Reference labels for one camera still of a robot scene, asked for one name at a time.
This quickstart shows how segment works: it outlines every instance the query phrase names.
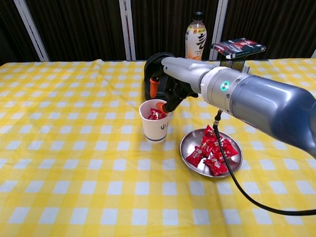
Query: bottle cap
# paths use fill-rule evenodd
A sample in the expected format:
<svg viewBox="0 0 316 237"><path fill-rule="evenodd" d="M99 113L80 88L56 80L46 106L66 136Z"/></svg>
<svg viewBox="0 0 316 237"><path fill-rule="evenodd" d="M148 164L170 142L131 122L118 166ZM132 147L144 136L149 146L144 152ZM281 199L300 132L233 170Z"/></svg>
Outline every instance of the bottle cap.
<svg viewBox="0 0 316 237"><path fill-rule="evenodd" d="M202 21L204 19L204 13L201 11L196 11L193 14L193 20Z"/></svg>

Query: orange part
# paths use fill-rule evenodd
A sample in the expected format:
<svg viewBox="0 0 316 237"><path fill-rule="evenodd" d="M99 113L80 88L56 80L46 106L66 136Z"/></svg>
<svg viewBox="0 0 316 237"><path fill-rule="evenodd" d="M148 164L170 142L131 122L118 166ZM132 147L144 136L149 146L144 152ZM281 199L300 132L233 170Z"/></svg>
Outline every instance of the orange part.
<svg viewBox="0 0 316 237"><path fill-rule="evenodd" d="M164 105L165 103L163 103L163 102L157 102L156 103L156 107L161 111L161 112L163 112L164 114L167 114L168 112L166 112L165 110L163 110L163 105Z"/></svg>
<svg viewBox="0 0 316 237"><path fill-rule="evenodd" d="M154 81L150 78L150 97L154 99L157 95L159 81Z"/></svg>

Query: green indicator light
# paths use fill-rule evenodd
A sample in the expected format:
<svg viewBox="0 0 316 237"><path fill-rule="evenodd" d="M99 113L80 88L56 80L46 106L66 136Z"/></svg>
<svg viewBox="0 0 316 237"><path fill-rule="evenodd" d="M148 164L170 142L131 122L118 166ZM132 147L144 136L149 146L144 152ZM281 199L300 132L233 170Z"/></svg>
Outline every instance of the green indicator light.
<svg viewBox="0 0 316 237"><path fill-rule="evenodd" d="M229 81L225 81L225 82L223 82L223 83L221 84L221 90L222 90L222 91L227 90L228 87L229 87Z"/></svg>

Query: plastic bottle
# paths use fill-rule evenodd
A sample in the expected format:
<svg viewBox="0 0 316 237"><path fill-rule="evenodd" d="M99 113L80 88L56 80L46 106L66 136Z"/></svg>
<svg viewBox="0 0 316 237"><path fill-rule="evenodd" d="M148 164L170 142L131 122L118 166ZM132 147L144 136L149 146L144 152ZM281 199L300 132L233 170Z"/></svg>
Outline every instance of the plastic bottle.
<svg viewBox="0 0 316 237"><path fill-rule="evenodd" d="M197 11L193 15L193 22L186 32L186 58L201 60L206 42L206 28L202 20L203 12Z"/></svg>

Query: bottle label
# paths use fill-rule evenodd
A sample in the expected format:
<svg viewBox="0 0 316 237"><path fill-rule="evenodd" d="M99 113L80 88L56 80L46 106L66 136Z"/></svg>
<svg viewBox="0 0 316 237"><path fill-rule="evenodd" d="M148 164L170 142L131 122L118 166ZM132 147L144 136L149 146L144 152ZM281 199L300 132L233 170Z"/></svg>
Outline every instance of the bottle label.
<svg viewBox="0 0 316 237"><path fill-rule="evenodd" d="M185 39L186 58L201 60L206 42L206 28L188 27Z"/></svg>

